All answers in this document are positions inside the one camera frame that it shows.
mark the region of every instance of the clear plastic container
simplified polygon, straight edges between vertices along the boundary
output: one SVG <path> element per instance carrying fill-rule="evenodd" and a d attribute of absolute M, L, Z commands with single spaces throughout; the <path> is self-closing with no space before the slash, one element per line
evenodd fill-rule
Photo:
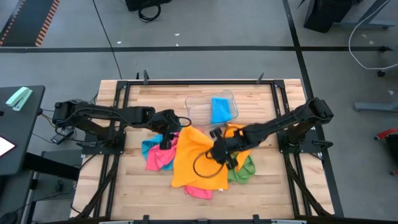
<path fill-rule="evenodd" d="M 222 125 L 238 117 L 234 95 L 229 90 L 185 99 L 188 117 L 194 126 Z"/>

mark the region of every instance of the white cable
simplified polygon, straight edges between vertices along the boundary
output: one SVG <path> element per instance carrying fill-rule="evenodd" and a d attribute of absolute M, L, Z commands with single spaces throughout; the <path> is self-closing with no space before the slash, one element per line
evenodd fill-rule
<path fill-rule="evenodd" d="M 349 53 L 351 54 L 351 56 L 353 56 L 353 58 L 355 59 L 355 61 L 359 63 L 360 66 L 362 66 L 363 68 L 365 68 L 365 69 L 367 69 L 367 70 L 385 70 L 385 69 L 389 69 L 389 68 L 398 66 L 398 63 L 397 63 L 397 64 L 395 64 L 395 65 L 391 65 L 391 66 L 388 66 L 388 67 L 385 67 L 385 68 L 368 68 L 368 67 L 364 66 L 361 62 L 359 62 L 359 60 L 354 56 L 354 54 L 353 54 L 352 51 L 351 51 L 351 39 L 353 38 L 353 34 L 354 34 L 355 30 L 356 30 L 363 22 L 367 21 L 370 17 L 372 17 L 372 16 L 375 15 L 378 11 L 380 11 L 381 8 L 383 8 L 383 7 L 384 7 L 387 3 L 389 3 L 389 2 L 390 2 L 390 0 L 386 1 L 386 2 L 383 3 L 378 9 L 376 9 L 376 11 L 374 11 L 370 16 L 368 16 L 366 19 L 362 20 L 362 21 L 354 28 L 354 30 L 353 30 L 353 32 L 351 33 L 351 35 L 350 35 L 350 37 L 349 37 L 349 40 L 348 40 L 348 50 L 349 50 Z"/>

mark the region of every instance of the wooden tabletop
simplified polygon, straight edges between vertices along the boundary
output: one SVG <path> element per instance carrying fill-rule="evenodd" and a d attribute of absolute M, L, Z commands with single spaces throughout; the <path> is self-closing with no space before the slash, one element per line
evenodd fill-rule
<path fill-rule="evenodd" d="M 117 80 L 101 82 L 98 105 L 112 106 L 116 82 Z M 291 109 L 305 103 L 299 79 L 285 80 L 285 85 Z M 276 117 L 269 85 L 134 85 L 130 89 L 128 106 L 153 106 L 156 111 L 174 109 L 178 116 L 186 116 L 185 99 L 188 96 L 209 95 L 223 90 L 233 92 L 238 106 L 239 116 L 232 123 L 263 123 Z M 280 91 L 278 99 L 282 105 Z M 109 121 L 96 122 L 102 126 L 109 125 Z M 158 220 L 252 219 L 253 214 L 258 214 L 260 218 L 294 217 L 284 159 L 279 152 L 275 134 L 252 151 L 256 174 L 248 184 L 230 183 L 229 190 L 214 191 L 213 199 L 203 200 L 186 195 L 183 188 L 172 188 L 172 171 L 145 170 L 146 161 L 142 156 L 141 143 L 155 136 L 155 133 L 130 127 L 126 128 L 126 132 L 126 148 L 119 162 L 112 220 L 142 220 L 143 215 Z M 308 189 L 325 210 L 333 213 L 321 160 L 309 154 L 301 154 L 300 157 Z M 95 193 L 102 161 L 103 156 L 97 155 L 80 172 L 73 201 L 73 207 L 77 210 L 82 210 Z M 304 214 L 298 187 L 296 191 L 300 213 Z M 104 215 L 107 197 L 108 191 L 104 193 L 100 215 Z"/>

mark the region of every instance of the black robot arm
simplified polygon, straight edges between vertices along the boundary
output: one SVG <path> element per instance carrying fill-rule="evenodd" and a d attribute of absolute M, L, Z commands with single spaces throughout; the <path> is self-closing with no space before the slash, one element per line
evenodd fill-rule
<path fill-rule="evenodd" d="M 226 163 L 229 169 L 233 169 L 238 163 L 231 156 L 232 153 L 257 147 L 270 134 L 285 128 L 289 143 L 295 144 L 314 125 L 329 123 L 332 117 L 333 113 L 324 100 L 311 99 L 281 117 L 263 124 L 255 123 L 237 129 L 231 138 L 224 138 L 221 129 L 213 130 L 210 135 L 215 138 L 215 143 L 210 149 L 210 154 L 217 163 Z"/>
<path fill-rule="evenodd" d="M 158 113 L 149 106 L 130 106 L 114 108 L 92 105 L 85 101 L 70 100 L 55 104 L 53 124 L 57 128 L 73 126 L 97 137 L 108 146 L 119 144 L 118 134 L 114 128 L 104 128 L 91 121 L 91 118 L 119 121 L 133 128 L 146 128 L 163 135 L 161 149 L 169 149 L 174 132 L 180 130 L 178 117 L 174 110 L 163 110 Z"/>

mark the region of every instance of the concrete floor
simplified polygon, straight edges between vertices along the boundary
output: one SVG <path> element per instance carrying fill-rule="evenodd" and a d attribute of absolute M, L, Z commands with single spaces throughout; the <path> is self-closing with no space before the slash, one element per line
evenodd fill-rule
<path fill-rule="evenodd" d="M 333 26 L 319 34 L 303 28 L 307 3 L 289 0 L 301 46 L 347 46 L 351 29 Z M 0 26 L 6 23 L 16 0 L 0 2 Z M 374 0 L 355 6 L 345 20 L 359 19 Z M 113 47 L 270 45 L 293 46 L 280 0 L 173 0 L 162 6 L 158 20 L 145 24 L 128 12 L 123 0 L 96 0 Z M 378 19 L 398 23 L 398 1 L 392 0 Z M 359 30 L 353 45 L 397 45 L 398 27 Z M 41 47 L 109 47 L 92 0 L 63 0 Z M 392 52 L 355 52 L 368 66 L 398 62 Z M 398 220 L 398 179 L 388 172 L 398 166 L 382 141 L 373 137 L 396 128 L 394 113 L 356 112 L 355 101 L 398 100 L 398 70 L 384 78 L 362 69 L 348 52 L 304 52 L 314 95 L 326 100 L 335 114 L 324 126 L 331 163 L 346 217 Z M 146 69 L 151 78 L 302 78 L 295 52 L 117 52 L 123 78 L 135 78 Z M 56 101 L 90 100 L 100 80 L 118 79 L 112 53 L 0 54 L 0 86 L 45 85 L 43 108 Z M 37 120 L 34 133 L 50 139 L 47 122 Z M 72 142 L 54 146 L 32 137 L 29 151 L 78 149 Z M 65 220 L 70 201 L 40 202 L 34 220 Z"/>

